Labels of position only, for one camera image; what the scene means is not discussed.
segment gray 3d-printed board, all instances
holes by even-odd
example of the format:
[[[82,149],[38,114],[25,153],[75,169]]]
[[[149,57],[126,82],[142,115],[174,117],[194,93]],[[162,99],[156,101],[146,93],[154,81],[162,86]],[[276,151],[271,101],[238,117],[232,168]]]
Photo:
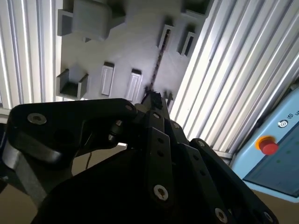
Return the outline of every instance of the gray 3d-printed board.
[[[74,64],[86,71],[89,76],[85,99],[126,98],[139,103],[152,79],[163,30],[170,26],[153,89],[161,94],[171,92],[175,98],[206,18],[186,16],[183,5],[181,0],[128,0],[124,7],[125,23],[111,29],[106,40],[86,42],[76,33],[62,37],[62,71]],[[186,55],[179,53],[178,48],[190,26],[194,27],[194,37],[186,43],[190,45]],[[113,65],[108,73],[103,72],[106,63]]]

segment black plastic part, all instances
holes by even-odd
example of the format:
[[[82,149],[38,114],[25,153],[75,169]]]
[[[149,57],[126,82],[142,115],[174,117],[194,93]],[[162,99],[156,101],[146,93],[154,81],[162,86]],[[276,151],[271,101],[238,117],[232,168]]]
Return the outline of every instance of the black plastic part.
[[[233,170],[201,139],[193,139],[190,146],[199,150],[225,206],[230,208],[237,223],[278,224],[273,212],[250,190]],[[274,222],[270,222],[267,212]]]
[[[160,210],[149,202],[142,157],[140,150],[128,149],[61,183],[32,223],[183,223],[178,205]]]
[[[8,140],[24,156],[11,176],[19,178],[40,206],[33,223],[146,218],[148,223],[222,224],[226,219],[227,224],[270,224],[267,212],[278,224],[204,141],[200,140],[204,147],[199,139],[189,142],[183,129],[167,119],[160,95],[150,91],[143,103],[147,108],[143,112],[123,99],[22,105],[12,110]],[[47,122],[30,123],[30,113],[43,114]],[[115,141],[109,140],[110,134]],[[128,143],[127,150],[71,177],[76,155],[113,147],[118,141]],[[156,185],[167,190],[168,198],[157,197]]]
[[[27,116],[31,113],[42,114],[47,122],[30,123]],[[8,141],[23,153],[65,168],[84,148],[91,133],[95,135],[89,144],[93,150],[115,147],[116,144],[108,141],[111,125],[136,115],[135,107],[124,99],[19,105],[8,119]]]
[[[7,183],[9,183],[10,185],[14,186],[18,190],[26,194],[27,192],[25,191],[16,173],[12,169],[8,168],[2,160],[2,154],[7,139],[5,135],[4,124],[0,124],[0,137],[0,193],[7,186]]]
[[[145,130],[141,136],[141,149],[145,153],[145,188],[161,208],[169,208],[174,203],[171,149],[167,134],[164,133],[164,118],[157,112],[148,111],[145,115]],[[168,192],[166,201],[159,200],[154,187],[162,185]]]

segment light blue control box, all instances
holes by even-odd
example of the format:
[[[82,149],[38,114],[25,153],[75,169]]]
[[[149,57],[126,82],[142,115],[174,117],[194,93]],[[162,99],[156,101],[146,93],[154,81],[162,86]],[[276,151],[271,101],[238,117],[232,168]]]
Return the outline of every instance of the light blue control box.
[[[265,155],[256,148],[271,136],[278,151]],[[299,88],[293,90],[236,155],[233,171],[253,190],[299,202]]]

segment black cable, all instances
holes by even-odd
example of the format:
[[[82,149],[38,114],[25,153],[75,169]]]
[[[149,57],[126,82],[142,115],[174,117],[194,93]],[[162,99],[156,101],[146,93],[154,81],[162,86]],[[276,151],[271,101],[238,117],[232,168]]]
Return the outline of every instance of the black cable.
[[[90,162],[90,159],[92,158],[92,153],[89,154],[89,157],[88,157],[88,160],[87,160],[87,163],[86,163],[86,167],[85,167],[85,170],[88,169],[88,165],[89,165],[89,162]]]

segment rectangular slot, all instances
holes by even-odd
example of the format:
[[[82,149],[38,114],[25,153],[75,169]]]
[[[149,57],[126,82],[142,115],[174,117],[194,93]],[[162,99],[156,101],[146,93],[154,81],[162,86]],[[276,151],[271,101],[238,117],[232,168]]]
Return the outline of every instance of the rectangular slot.
[[[141,74],[139,72],[132,71],[131,78],[128,85],[126,99],[128,101],[134,101],[138,95],[141,84]]]
[[[194,39],[194,37],[190,36],[190,38],[188,40],[187,47],[186,47],[186,50],[185,50],[185,53],[184,53],[186,56],[188,56],[188,54],[189,54],[193,39]]]
[[[187,28],[185,33],[182,36],[181,43],[178,47],[178,53],[180,55],[189,56],[191,55],[191,46],[195,37],[195,33],[193,31],[189,31],[190,28]]]
[[[112,80],[114,75],[114,64],[104,63],[102,69],[102,95],[110,96]]]
[[[160,35],[160,39],[158,41],[159,50],[162,50],[163,47],[164,48],[166,47],[167,40],[169,39],[172,30],[173,30],[173,26],[167,24],[164,25],[164,28]]]

